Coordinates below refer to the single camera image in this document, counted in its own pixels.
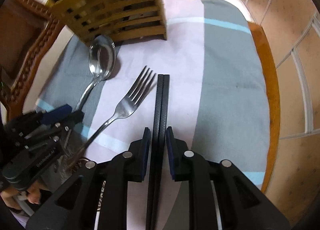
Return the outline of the left hand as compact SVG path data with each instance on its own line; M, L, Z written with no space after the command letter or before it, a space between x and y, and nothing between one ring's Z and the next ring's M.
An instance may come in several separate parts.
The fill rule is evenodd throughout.
M7 207L15 210L22 210L18 201L27 200L32 204L40 204L41 189L46 189L46 187L43 188L43 184L38 180L35 181L27 190L22 192L13 186L9 186L5 190L1 191L1 198Z

